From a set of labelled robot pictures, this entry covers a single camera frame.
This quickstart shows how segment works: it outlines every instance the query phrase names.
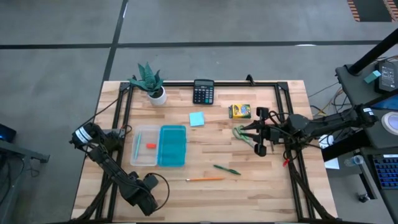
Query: keyboard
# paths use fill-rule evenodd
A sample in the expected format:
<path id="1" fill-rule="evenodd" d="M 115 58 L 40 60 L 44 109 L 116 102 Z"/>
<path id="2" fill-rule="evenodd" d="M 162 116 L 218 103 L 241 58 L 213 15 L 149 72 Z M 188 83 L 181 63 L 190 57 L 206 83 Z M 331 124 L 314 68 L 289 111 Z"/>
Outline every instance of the keyboard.
<path id="1" fill-rule="evenodd" d="M 398 157 L 373 158 L 381 189 L 398 189 Z"/>

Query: calculator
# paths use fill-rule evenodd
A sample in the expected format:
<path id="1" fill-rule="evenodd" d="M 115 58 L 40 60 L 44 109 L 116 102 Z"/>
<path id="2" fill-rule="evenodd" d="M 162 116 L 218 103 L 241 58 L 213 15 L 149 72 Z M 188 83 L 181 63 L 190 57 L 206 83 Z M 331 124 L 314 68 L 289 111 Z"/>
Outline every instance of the calculator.
<path id="1" fill-rule="evenodd" d="M 193 103 L 212 105 L 214 100 L 214 81 L 197 79 L 193 81 Z"/>

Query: teal container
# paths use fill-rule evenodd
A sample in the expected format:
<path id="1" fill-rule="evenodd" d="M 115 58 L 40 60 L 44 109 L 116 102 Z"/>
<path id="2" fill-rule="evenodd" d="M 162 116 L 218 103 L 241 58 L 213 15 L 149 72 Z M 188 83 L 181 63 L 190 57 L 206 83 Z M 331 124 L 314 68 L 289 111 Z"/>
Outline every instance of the teal container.
<path id="1" fill-rule="evenodd" d="M 181 125 L 165 125 L 160 129 L 157 165 L 182 167 L 187 153 L 187 130 Z"/>

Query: wooden tabletop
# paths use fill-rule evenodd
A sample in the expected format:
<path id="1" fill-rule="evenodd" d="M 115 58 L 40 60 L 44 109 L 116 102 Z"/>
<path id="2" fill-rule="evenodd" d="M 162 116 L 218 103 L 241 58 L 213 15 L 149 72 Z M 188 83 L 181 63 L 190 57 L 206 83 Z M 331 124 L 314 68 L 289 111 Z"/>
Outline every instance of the wooden tabletop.
<path id="1" fill-rule="evenodd" d="M 303 81 L 288 81 L 294 112 L 312 117 Z M 118 96 L 120 82 L 104 82 L 98 111 Z M 259 157 L 245 142 L 236 139 L 231 129 L 247 125 L 251 119 L 229 119 L 228 106 L 250 104 L 252 117 L 257 119 L 256 107 L 277 111 L 275 92 L 270 87 L 216 87 L 215 101 L 211 106 L 192 103 L 192 87 L 165 87 L 167 102 L 154 107 L 146 93 L 134 89 L 129 124 L 133 130 L 126 136 L 122 168 L 136 171 L 141 178 L 149 172 L 165 176 L 170 184 L 170 198 L 166 206 L 145 217 L 138 206 L 130 206 L 118 193 L 114 222 L 276 222 L 297 221 L 289 170 L 282 167 L 283 145 L 268 147 L 266 157 Z M 96 117 L 103 129 L 110 129 L 115 105 Z M 190 127 L 188 114 L 203 111 L 205 125 Z M 187 155 L 184 167 L 133 167 L 130 165 L 134 127 L 140 124 L 179 124 L 187 128 Z M 322 154 L 319 149 L 303 150 L 311 191 L 328 212 L 336 216 Z M 235 169 L 234 175 L 213 167 L 213 164 Z M 101 185 L 102 169 L 86 159 L 72 212 L 78 217 L 94 199 Z M 186 182 L 198 177 L 225 177 L 224 180 Z M 163 180 L 152 191 L 162 204 L 167 188 Z M 300 198 L 307 213 L 303 193 Z M 104 216 L 108 203 L 104 206 Z"/>

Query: gray floor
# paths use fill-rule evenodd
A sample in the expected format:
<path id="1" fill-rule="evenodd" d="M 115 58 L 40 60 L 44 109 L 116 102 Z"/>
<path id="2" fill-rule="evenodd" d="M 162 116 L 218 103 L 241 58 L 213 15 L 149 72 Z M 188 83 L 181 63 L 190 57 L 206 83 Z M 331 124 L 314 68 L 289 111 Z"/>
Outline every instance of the gray floor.
<path id="1" fill-rule="evenodd" d="M 0 0 L 0 44 L 110 43 L 121 0 Z M 121 42 L 377 40 L 394 23 L 358 23 L 345 0 L 130 0 Z M 334 69 L 353 63 L 371 45 L 119 49 L 110 80 L 137 74 L 148 61 L 166 80 L 305 80 L 312 94 L 336 82 Z M 94 112 L 108 49 L 0 50 L 0 123 L 16 143 L 51 154 L 40 175 L 26 177 L 16 223 L 68 220 L 82 153 L 68 140 Z M 393 48 L 387 55 L 398 54 Z M 325 105 L 338 86 L 310 98 Z M 360 203 L 359 177 L 330 178 L 340 218 L 392 223 L 381 200 Z"/>

